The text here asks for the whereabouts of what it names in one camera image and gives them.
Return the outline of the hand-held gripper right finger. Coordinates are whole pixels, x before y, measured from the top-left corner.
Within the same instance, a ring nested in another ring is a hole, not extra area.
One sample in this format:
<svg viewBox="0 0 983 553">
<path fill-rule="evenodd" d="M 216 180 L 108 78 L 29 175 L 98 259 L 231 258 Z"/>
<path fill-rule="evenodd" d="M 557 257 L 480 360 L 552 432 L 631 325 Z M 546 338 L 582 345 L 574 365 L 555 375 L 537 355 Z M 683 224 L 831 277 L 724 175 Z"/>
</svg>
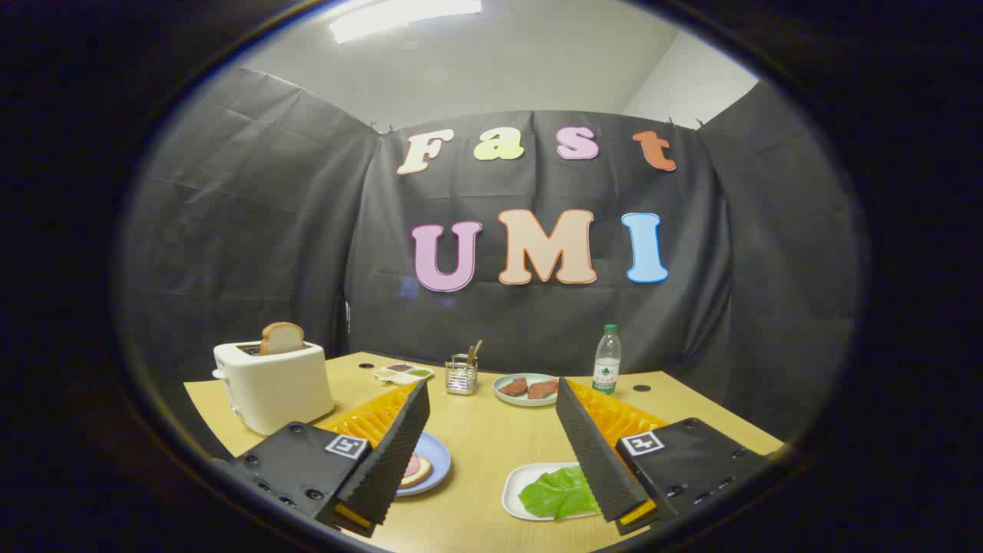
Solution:
<svg viewBox="0 0 983 553">
<path fill-rule="evenodd" d="M 699 418 L 668 424 L 565 378 L 555 408 L 601 514 L 621 535 L 709 511 L 768 462 Z"/>
</svg>

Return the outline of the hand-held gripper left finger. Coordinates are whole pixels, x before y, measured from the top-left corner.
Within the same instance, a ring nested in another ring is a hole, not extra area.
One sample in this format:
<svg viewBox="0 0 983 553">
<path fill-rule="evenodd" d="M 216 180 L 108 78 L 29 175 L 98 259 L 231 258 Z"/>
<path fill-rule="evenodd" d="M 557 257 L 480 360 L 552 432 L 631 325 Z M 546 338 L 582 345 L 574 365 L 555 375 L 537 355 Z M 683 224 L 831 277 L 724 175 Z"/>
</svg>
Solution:
<svg viewBox="0 0 983 553">
<path fill-rule="evenodd" d="M 214 468 L 271 508 L 368 538 L 396 499 L 431 413 L 426 381 L 400 386 L 329 428 L 288 422 Z"/>
</svg>

